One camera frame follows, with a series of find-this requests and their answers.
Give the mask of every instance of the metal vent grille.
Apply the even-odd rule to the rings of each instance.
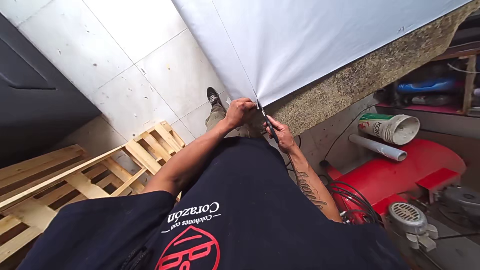
[[[412,205],[408,203],[394,203],[392,211],[400,218],[406,221],[419,221],[420,213]]]

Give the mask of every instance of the forearm tattoo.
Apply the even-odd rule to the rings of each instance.
[[[297,185],[305,194],[305,196],[320,210],[324,208],[324,205],[327,205],[326,202],[320,201],[320,197],[318,196],[318,191],[316,188],[310,186],[307,183],[308,174],[306,172],[298,172],[295,170],[295,176],[297,177]]]

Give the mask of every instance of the hand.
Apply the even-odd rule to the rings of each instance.
[[[255,112],[257,104],[249,98],[239,98],[230,103],[225,121],[230,129],[237,128],[245,124]]]
[[[293,140],[292,133],[287,125],[280,123],[279,121],[273,119],[270,115],[267,115],[268,120],[272,123],[272,127],[274,129],[276,136],[278,137],[278,148],[280,151],[284,152],[285,154],[290,153],[297,144]],[[264,122],[264,128],[268,132],[268,137],[272,138],[272,131],[270,127],[268,127],[267,123]]]

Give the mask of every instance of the blue object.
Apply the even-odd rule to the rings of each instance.
[[[455,79],[435,79],[414,84],[399,84],[398,93],[441,92],[454,87]]]

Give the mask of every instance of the bucket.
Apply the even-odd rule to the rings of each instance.
[[[420,121],[404,114],[366,113],[359,119],[359,129],[387,143],[404,145],[417,135]]]

